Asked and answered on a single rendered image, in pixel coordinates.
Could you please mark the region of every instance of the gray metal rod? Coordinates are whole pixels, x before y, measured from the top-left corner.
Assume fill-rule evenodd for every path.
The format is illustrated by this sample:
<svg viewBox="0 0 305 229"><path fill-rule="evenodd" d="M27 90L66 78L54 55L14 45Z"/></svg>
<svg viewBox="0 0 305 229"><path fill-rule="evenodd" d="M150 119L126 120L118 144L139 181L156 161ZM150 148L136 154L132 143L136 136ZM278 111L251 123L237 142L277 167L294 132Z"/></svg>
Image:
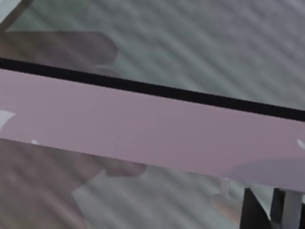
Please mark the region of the gray metal rod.
<svg viewBox="0 0 305 229"><path fill-rule="evenodd" d="M303 193L285 190L282 229L299 229Z"/></svg>

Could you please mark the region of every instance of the pink surface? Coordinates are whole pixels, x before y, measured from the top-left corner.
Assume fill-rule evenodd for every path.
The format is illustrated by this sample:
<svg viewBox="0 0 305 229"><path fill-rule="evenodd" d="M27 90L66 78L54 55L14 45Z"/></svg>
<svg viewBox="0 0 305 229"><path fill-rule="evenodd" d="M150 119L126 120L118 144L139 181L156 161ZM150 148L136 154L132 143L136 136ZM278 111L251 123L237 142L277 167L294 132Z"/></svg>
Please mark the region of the pink surface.
<svg viewBox="0 0 305 229"><path fill-rule="evenodd" d="M1 137L305 192L301 122L0 72Z"/></svg>

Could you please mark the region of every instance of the light pink object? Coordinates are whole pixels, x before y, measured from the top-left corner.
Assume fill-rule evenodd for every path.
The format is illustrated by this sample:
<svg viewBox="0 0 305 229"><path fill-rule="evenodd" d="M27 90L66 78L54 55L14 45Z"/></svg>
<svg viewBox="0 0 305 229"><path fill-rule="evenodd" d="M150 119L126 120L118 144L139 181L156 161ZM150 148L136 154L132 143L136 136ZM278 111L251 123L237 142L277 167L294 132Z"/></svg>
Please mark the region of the light pink object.
<svg viewBox="0 0 305 229"><path fill-rule="evenodd" d="M301 122L4 70L0 96L2 138L305 192Z"/></svg>

